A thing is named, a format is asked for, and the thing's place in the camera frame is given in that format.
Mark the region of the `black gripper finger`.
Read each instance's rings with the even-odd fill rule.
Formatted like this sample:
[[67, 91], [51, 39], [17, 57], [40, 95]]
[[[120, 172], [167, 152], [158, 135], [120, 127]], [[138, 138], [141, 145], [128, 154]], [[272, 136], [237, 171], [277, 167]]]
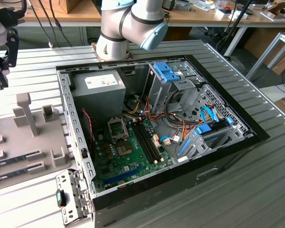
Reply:
[[11, 28], [7, 31], [7, 41], [5, 43], [7, 51], [5, 56], [0, 57], [0, 88], [8, 87], [6, 75], [10, 73], [10, 68], [15, 67], [17, 63], [19, 38], [16, 29]]

